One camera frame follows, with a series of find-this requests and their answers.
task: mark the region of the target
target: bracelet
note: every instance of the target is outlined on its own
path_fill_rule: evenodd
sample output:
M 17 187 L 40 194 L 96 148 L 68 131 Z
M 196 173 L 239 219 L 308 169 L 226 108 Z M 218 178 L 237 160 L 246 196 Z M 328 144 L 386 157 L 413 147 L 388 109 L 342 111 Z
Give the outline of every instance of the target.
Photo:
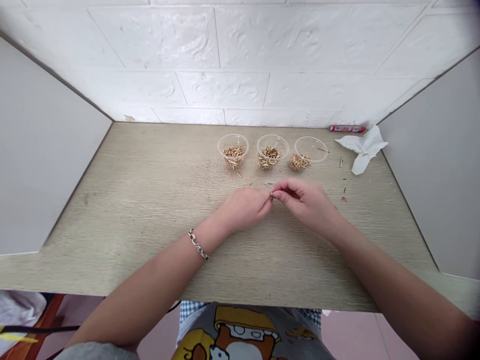
M 192 233 L 192 231 L 193 229 L 188 229 L 188 236 L 190 237 L 191 243 L 196 247 L 196 250 L 205 261 L 210 260 L 210 255 L 204 253 L 204 250 L 197 242 L 197 238 L 195 237 L 195 234 Z

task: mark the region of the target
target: pink floor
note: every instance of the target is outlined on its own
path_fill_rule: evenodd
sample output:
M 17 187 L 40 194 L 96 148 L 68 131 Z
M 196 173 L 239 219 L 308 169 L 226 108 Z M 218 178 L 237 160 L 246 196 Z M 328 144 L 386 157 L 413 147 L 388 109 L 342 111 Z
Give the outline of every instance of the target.
M 67 295 L 59 310 L 64 326 L 81 324 L 101 297 Z M 141 360 L 170 360 L 179 330 L 180 307 L 167 314 L 138 348 Z M 71 333 L 50 335 L 36 360 L 45 360 L 63 348 Z M 418 357 L 397 336 L 383 315 L 332 311 L 322 316 L 323 342 L 337 360 L 413 360 Z

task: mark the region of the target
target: cable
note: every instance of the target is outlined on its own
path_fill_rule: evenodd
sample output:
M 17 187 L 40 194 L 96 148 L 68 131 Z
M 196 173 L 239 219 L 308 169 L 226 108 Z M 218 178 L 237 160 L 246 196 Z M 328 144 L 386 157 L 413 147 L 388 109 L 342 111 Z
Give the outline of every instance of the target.
M 175 310 L 179 305 L 180 303 L 182 302 L 182 300 L 179 300 L 174 307 L 172 307 L 170 310 L 168 310 L 166 313 L 168 314 L 169 312 L 172 312 L 173 310 Z
M 166 313 L 170 313 L 175 310 L 182 301 L 179 300 L 170 310 Z M 78 326 L 61 326 L 61 327 L 32 327 L 32 326 L 19 326 L 19 325 L 7 325 L 0 326 L 0 334 L 4 333 L 27 333 L 27 334 L 52 334 L 52 333 L 64 333 L 69 331 L 77 331 L 80 328 Z

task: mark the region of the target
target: plastic cup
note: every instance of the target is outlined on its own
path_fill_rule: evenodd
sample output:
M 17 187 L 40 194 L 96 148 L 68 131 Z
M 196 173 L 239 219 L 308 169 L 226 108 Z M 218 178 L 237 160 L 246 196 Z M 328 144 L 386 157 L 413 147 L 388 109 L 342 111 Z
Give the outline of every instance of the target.
M 263 149 L 274 148 L 280 153 L 279 158 L 268 157 L 262 153 Z M 278 135 L 269 134 L 262 136 L 256 143 L 258 151 L 258 167 L 262 170 L 271 170 L 281 159 L 289 154 L 290 148 L 287 141 Z
M 243 155 L 241 156 L 227 156 L 224 154 L 230 147 L 241 147 L 243 150 Z M 230 170 L 236 170 L 242 165 L 245 155 L 249 152 L 249 141 L 242 135 L 239 134 L 228 134 L 222 137 L 218 141 L 217 145 L 218 152 L 221 155 L 221 158 L 226 163 L 227 167 Z
M 319 163 L 327 158 L 327 146 L 319 139 L 303 136 L 295 141 L 295 153 L 288 162 L 290 170 L 300 173 L 309 168 L 312 163 Z

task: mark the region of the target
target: white brick wall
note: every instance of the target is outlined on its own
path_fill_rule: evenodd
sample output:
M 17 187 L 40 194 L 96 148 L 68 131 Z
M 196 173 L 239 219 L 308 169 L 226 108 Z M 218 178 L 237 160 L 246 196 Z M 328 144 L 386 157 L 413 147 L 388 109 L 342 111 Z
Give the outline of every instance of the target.
M 475 16 L 468 0 L 0 0 L 0 30 L 113 119 L 182 124 L 377 123 L 480 45 Z

